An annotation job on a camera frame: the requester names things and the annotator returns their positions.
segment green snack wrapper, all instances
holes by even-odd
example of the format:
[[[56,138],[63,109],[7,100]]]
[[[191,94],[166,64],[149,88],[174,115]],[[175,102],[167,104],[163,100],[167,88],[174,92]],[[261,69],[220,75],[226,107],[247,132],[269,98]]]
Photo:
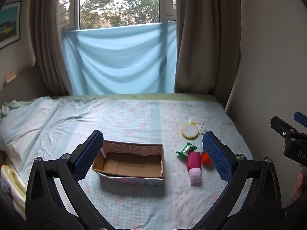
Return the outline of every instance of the green snack wrapper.
[[[185,146],[182,148],[181,151],[175,151],[179,156],[183,157],[184,159],[188,158],[188,153],[196,150],[197,147],[193,144],[186,143]]]

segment brown curtain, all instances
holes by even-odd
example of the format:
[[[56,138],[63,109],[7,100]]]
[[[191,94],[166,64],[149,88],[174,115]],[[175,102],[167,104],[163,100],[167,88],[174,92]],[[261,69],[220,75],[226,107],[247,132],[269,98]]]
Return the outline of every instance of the brown curtain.
[[[30,33],[36,65],[53,96],[71,94],[62,55],[58,0],[30,0]]]
[[[225,107],[237,74],[240,0],[176,0],[176,93],[212,94]]]

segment blue fabric sheet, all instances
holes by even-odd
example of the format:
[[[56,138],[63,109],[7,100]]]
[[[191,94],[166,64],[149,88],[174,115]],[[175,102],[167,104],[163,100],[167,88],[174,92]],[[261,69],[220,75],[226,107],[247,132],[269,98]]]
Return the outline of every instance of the blue fabric sheet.
[[[173,93],[176,23],[62,32],[73,95]]]

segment wall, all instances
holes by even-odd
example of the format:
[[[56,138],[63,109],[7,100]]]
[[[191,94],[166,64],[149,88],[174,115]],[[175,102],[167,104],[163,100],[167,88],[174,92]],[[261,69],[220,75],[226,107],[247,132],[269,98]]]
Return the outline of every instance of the wall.
[[[293,119],[307,115],[307,9],[301,0],[241,0],[242,39],[237,79],[226,111],[255,159],[273,159],[283,206],[300,169],[283,156],[283,138],[270,127],[279,116],[298,131]]]
[[[20,0],[7,0],[11,3]],[[5,75],[9,72],[19,74],[34,65],[29,30],[30,0],[21,0],[20,40],[0,49],[0,90],[3,89]]]

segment pink fuzzy sock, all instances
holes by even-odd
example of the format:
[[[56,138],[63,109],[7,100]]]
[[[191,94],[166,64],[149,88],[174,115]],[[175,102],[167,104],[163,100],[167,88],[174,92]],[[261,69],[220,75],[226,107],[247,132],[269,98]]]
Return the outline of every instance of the pink fuzzy sock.
[[[190,176],[191,185],[194,183],[200,183],[201,182],[201,169],[200,168],[190,169],[189,176]]]

